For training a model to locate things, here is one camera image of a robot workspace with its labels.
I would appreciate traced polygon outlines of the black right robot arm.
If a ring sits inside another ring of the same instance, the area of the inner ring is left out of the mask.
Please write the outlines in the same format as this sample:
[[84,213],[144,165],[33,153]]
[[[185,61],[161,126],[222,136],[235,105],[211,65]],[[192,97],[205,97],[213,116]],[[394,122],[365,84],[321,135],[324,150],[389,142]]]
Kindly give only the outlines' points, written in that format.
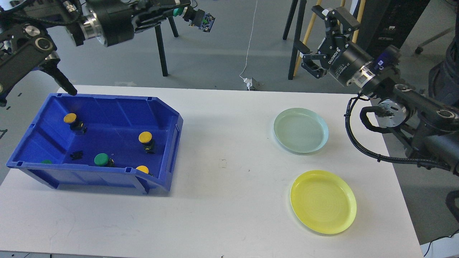
[[[325,37],[316,52],[300,41],[305,0],[294,0],[290,7],[283,39],[288,36],[297,11],[288,79],[294,77],[297,58],[301,67],[314,78],[329,74],[341,85],[356,85],[359,93],[346,107],[345,129],[351,143],[363,154],[378,161],[414,164],[426,169],[439,168],[458,175],[458,109],[417,92],[400,77],[398,49],[389,46],[377,59],[349,39],[360,24],[345,7],[312,7],[325,23]],[[389,157],[365,148],[351,131],[351,113],[358,100],[378,99],[375,106],[359,113],[366,129],[393,134],[404,146],[406,157]]]

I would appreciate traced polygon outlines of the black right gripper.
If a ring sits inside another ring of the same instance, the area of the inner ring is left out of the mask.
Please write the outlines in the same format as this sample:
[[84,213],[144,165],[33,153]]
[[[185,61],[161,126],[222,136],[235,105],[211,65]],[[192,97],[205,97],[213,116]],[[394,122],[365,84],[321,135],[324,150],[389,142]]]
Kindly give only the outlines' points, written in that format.
[[324,20],[326,36],[318,54],[312,54],[301,41],[294,41],[293,48],[302,54],[301,67],[316,79],[330,74],[342,86],[356,84],[364,87],[373,79],[373,72],[369,68],[373,58],[346,37],[359,30],[360,22],[344,6],[324,9],[321,5],[315,5],[311,10]]

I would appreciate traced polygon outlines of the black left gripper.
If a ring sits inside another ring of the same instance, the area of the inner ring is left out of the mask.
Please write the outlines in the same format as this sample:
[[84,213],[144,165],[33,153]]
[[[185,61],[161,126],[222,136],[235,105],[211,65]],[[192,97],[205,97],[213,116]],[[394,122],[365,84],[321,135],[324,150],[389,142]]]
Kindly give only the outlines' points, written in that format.
[[157,27],[163,21],[169,21],[172,33],[176,34],[173,10],[190,4],[190,0],[135,0],[131,3],[89,0],[86,3],[87,20],[95,25],[96,38],[109,47],[131,40],[135,34]]

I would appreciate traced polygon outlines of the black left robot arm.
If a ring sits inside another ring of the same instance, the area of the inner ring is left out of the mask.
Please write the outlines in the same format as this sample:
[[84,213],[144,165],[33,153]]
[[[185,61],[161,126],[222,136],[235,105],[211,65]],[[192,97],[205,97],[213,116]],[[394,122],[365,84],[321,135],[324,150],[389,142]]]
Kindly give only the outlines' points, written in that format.
[[1,107],[13,87],[33,70],[51,76],[69,95],[77,90],[58,69],[56,44],[47,29],[65,27],[76,45],[97,38],[105,46],[172,18],[190,0],[9,0],[1,6]]

